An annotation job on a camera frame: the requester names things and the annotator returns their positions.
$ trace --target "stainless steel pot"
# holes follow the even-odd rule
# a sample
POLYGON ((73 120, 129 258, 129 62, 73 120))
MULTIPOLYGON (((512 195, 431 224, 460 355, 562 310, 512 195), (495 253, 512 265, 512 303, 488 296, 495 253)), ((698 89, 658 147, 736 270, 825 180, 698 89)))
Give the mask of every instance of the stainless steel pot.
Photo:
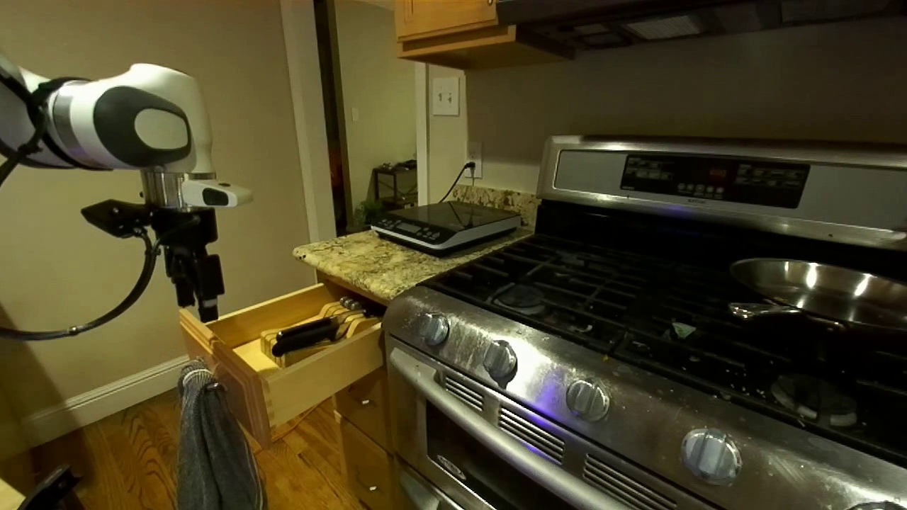
POLYGON ((804 316, 831 329, 907 333, 907 286, 817 262, 746 258, 732 279, 767 303, 732 303, 743 320, 804 316))

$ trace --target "dark towel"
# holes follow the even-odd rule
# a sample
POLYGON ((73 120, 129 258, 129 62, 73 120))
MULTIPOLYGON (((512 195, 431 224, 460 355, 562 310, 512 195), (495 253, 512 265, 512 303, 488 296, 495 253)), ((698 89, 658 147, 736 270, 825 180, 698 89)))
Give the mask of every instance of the dark towel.
POLYGON ((190 364, 180 389, 179 510, 264 510, 264 491, 214 374, 190 364))

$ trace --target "hardwood floor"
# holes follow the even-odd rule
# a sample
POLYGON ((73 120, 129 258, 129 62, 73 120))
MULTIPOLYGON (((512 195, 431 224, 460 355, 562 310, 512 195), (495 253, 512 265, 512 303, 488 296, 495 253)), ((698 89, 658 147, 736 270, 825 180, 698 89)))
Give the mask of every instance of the hardwood floor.
MULTIPOLYGON (((273 446, 253 446, 268 510, 358 510, 343 482, 339 432, 332 405, 295 421, 273 446)), ((32 452, 39 482, 68 465, 85 510, 176 507, 179 394, 161 394, 91 428, 32 452)))

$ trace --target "wall outlet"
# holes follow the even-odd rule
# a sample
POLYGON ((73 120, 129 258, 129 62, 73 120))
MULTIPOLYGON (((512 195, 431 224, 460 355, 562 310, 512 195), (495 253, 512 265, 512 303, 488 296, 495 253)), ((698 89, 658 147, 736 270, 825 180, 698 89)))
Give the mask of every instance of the wall outlet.
POLYGON ((431 81, 431 115, 433 117, 457 117, 460 115, 460 81, 457 76, 431 81))
POLYGON ((471 180, 477 181, 485 173, 482 142, 471 139, 468 163, 474 163, 471 180))

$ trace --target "induction cooktop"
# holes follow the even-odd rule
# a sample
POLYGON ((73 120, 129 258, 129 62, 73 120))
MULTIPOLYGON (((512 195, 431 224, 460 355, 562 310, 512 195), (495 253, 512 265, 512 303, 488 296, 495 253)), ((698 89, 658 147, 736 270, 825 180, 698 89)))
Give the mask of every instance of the induction cooktop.
POLYGON ((454 253, 460 246, 505 236, 518 224, 522 218, 509 211, 441 202, 411 211, 392 211, 377 218, 372 231, 416 249, 454 253))

